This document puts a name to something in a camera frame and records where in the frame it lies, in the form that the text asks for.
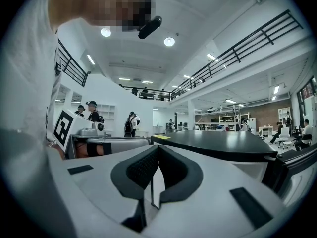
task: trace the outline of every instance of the person sitting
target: person sitting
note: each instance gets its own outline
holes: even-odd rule
[[[77,111],[75,112],[75,114],[84,117],[83,111],[84,111],[84,106],[83,105],[79,105],[77,108]]]
[[[302,140],[295,142],[295,144],[294,144],[296,151],[299,151],[300,148],[303,149],[303,148],[309,147],[310,139],[305,139],[305,136],[307,136],[307,135],[311,136],[313,133],[313,128],[309,125],[309,121],[307,119],[305,119],[305,121],[304,121],[304,126],[305,126],[305,128],[302,129]]]
[[[276,139],[280,136],[282,129],[284,128],[282,123],[280,122],[277,122],[276,125],[278,125],[277,133],[274,135],[274,137],[270,141],[271,144],[273,144],[276,141]]]
[[[148,93],[147,87],[144,87],[144,90],[142,91],[142,93]]]

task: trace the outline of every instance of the white wall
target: white wall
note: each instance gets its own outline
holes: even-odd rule
[[[114,115],[113,137],[124,136],[124,124],[131,111],[140,117],[140,131],[147,131],[152,135],[153,105],[147,100],[142,100],[130,92],[124,90],[116,83],[100,74],[90,74],[82,94],[82,105],[87,101],[95,101],[97,104],[116,106]]]

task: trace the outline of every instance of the metal frame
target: metal frame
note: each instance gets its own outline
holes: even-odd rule
[[[193,82],[199,84],[201,80],[212,78],[213,75],[227,69],[236,62],[240,63],[243,58],[264,46],[274,45],[274,41],[299,27],[303,29],[302,25],[291,15],[290,10],[284,11],[198,70],[180,84],[177,89],[174,89],[171,95],[185,93],[187,88],[192,89]]]

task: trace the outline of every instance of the column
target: column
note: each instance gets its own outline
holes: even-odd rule
[[[71,100],[73,99],[73,94],[74,94],[74,91],[73,91],[73,90],[69,90],[69,91],[66,93],[65,103],[64,103],[64,109],[70,109]]]
[[[188,101],[188,129],[195,130],[195,106],[192,100]]]

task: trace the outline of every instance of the white table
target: white table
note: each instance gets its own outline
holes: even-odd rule
[[[268,132],[268,137],[273,137],[273,126],[263,126],[263,127],[259,127],[259,134],[262,131],[262,136],[264,136],[264,131]]]

